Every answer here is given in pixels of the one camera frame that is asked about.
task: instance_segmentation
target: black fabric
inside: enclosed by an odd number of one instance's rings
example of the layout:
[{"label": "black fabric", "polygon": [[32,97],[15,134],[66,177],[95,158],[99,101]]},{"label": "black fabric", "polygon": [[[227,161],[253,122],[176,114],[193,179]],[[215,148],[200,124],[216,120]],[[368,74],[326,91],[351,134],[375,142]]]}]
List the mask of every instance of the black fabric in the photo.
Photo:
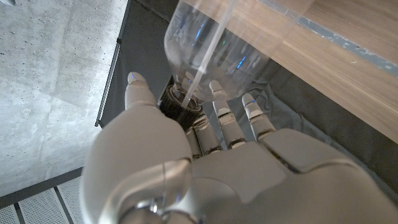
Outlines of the black fabric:
[{"label": "black fabric", "polygon": [[[177,1],[140,2],[143,4],[133,1],[129,9],[123,43],[101,119],[103,125],[124,110],[124,90],[130,71],[145,76],[156,98],[170,78],[163,38]],[[397,144],[272,60],[252,83],[249,92],[277,129],[301,131],[350,156],[398,204]],[[254,140],[241,99],[228,103],[246,138]],[[222,142],[211,103],[205,103],[203,109]]]},{"label": "black fabric", "polygon": [[[150,6],[152,1],[144,2]],[[162,13],[160,17],[151,8],[132,1],[100,121],[101,127],[124,110],[124,91],[130,71],[138,72],[147,79],[156,98],[159,98],[163,86],[168,83],[171,71],[164,52],[163,38],[169,23],[164,18],[172,17],[178,1],[167,2],[163,2],[162,11],[159,9],[159,13]]]}]

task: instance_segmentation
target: gray floor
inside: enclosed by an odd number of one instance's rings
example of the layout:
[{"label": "gray floor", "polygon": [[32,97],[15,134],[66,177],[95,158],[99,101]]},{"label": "gray floor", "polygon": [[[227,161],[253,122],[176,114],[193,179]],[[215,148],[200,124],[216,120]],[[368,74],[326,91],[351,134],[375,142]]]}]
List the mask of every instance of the gray floor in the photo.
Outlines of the gray floor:
[{"label": "gray floor", "polygon": [[0,4],[0,196],[83,165],[127,0]]}]

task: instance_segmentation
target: white robotic hand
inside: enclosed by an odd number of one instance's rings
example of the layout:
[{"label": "white robotic hand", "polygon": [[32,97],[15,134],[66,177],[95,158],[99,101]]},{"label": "white robotic hand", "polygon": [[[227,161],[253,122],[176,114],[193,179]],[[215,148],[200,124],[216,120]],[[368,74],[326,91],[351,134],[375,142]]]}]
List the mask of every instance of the white robotic hand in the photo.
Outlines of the white robotic hand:
[{"label": "white robotic hand", "polygon": [[[217,82],[213,94],[222,95]],[[370,176],[326,144],[276,131],[251,95],[247,142],[227,102],[215,101],[228,150],[206,114],[184,132],[129,74],[126,111],[97,137],[83,169],[87,223],[397,223]]]}]

